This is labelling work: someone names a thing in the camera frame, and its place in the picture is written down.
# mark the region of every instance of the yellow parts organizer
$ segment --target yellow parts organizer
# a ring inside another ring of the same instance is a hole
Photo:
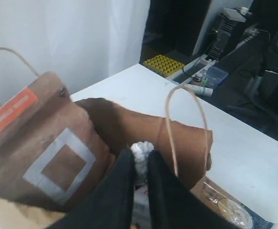
[[[170,76],[184,66],[184,64],[163,55],[157,55],[145,61],[143,65],[163,77]]]

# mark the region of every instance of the white table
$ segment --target white table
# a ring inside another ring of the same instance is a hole
[[[103,97],[133,111],[164,116],[165,99],[175,86],[137,64],[71,97],[74,101]],[[214,137],[213,164],[207,175],[264,219],[278,222],[278,142],[200,101]],[[178,90],[171,100],[171,117],[186,125],[203,126],[194,100],[184,90]]]

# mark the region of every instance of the orange label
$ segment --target orange label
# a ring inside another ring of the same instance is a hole
[[[0,132],[37,100],[37,96],[29,88],[23,89],[9,100],[0,108]]]

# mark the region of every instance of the brown paper bag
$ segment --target brown paper bag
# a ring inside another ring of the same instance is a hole
[[[0,197],[69,211],[115,156],[61,80],[45,73],[0,108]]]
[[[113,154],[119,155],[122,149],[139,141],[155,143],[161,119],[127,110],[103,98],[85,99],[76,102],[90,115],[96,132],[110,147]],[[191,189],[206,173],[205,170],[205,130],[171,122],[176,146],[178,177]],[[212,145],[212,131],[207,131],[208,149]],[[168,165],[173,168],[172,151],[165,125],[162,125],[155,148],[160,150]],[[211,167],[210,154],[207,169]]]

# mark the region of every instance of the white wall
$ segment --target white wall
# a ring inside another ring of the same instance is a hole
[[[39,72],[55,71],[70,93],[139,62],[150,0],[0,0],[0,46]],[[0,51],[0,103],[35,79]]]
[[[251,5],[253,0],[212,0],[209,11],[206,15],[205,22],[201,28],[197,43],[195,45],[193,54],[199,52],[200,46],[204,41],[206,32],[212,27],[215,17],[219,14],[223,7],[235,8],[235,7],[247,7]]]

